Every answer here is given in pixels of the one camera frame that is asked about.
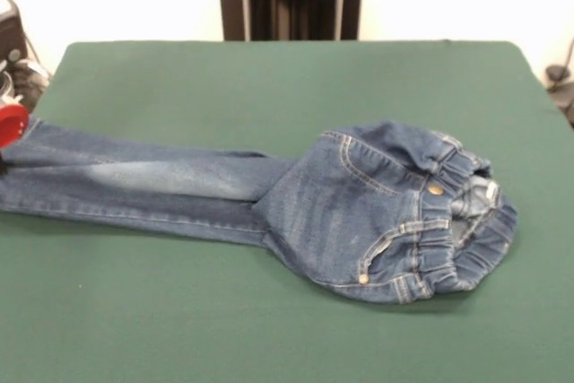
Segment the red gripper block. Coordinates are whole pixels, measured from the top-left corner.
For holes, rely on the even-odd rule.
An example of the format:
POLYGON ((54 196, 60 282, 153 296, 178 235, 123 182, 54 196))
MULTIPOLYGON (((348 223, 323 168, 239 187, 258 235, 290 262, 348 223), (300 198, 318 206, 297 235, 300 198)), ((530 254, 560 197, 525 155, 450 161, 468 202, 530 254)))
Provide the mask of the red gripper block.
MULTIPOLYGON (((4 104, 0 108, 0 147, 5 148, 22 138, 29 123, 29 112, 23 105, 4 104)), ((0 154, 0 175, 7 173, 7 165, 0 154)))

